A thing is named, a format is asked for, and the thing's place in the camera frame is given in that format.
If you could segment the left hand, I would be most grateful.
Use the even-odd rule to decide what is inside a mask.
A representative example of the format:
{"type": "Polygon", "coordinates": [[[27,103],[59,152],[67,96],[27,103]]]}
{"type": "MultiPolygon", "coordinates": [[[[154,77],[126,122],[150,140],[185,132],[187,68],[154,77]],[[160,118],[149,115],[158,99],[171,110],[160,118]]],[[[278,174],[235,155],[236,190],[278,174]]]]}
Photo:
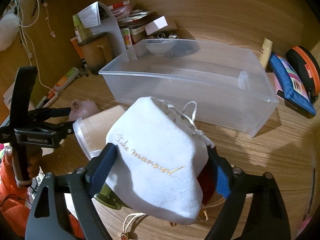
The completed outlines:
{"type": "Polygon", "coordinates": [[[27,151],[27,179],[23,180],[22,172],[20,171],[20,165],[18,162],[18,153],[12,146],[5,146],[4,148],[5,161],[13,169],[16,185],[19,188],[30,187],[32,184],[32,179],[35,178],[40,172],[40,164],[43,154],[42,149],[35,146],[28,146],[27,151]]]}

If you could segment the orange sleeve forearm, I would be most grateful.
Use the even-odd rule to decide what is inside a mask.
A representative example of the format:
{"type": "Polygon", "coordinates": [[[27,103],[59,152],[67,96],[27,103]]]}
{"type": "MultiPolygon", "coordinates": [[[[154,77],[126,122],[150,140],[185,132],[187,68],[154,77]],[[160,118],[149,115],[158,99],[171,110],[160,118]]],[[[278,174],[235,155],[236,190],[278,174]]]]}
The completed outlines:
{"type": "MultiPolygon", "coordinates": [[[[25,205],[27,188],[16,185],[13,169],[5,161],[1,162],[1,213],[18,237],[24,238],[30,209],[25,205]]],[[[69,215],[72,232],[78,239],[85,239],[78,220],[69,215]]]]}

